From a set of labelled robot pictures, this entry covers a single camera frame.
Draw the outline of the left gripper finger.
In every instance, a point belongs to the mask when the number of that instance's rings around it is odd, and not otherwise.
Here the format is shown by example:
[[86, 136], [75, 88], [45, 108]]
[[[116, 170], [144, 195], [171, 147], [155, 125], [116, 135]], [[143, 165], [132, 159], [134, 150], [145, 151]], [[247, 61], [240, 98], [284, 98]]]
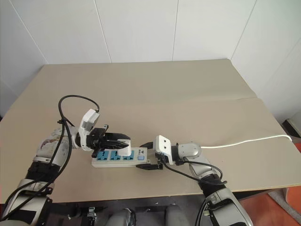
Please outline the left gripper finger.
[[104, 138], [107, 141], [118, 141], [118, 140], [130, 140], [131, 139], [129, 136], [122, 134], [122, 133], [109, 133], [109, 132], [105, 133]]
[[101, 143], [102, 149], [123, 149], [128, 147], [128, 144], [118, 140], [107, 140]]

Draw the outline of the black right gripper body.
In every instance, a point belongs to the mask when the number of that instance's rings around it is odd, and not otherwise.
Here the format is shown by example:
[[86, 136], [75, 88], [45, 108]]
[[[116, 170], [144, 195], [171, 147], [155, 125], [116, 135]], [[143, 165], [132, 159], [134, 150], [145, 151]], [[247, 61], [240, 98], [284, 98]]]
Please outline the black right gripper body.
[[155, 152], [155, 157], [157, 159], [157, 166], [159, 170], [162, 170], [165, 165], [165, 157], [162, 153]]

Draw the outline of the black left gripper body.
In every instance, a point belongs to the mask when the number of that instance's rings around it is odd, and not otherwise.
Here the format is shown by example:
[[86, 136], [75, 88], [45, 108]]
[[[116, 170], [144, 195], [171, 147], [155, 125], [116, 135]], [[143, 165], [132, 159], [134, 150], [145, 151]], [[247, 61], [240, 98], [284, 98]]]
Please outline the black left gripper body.
[[110, 143], [105, 135], [108, 128], [109, 125], [105, 124], [102, 128], [93, 128], [91, 133], [87, 135], [86, 144], [87, 147], [93, 150], [91, 154], [92, 158], [97, 158], [100, 151], [104, 151], [110, 147]]

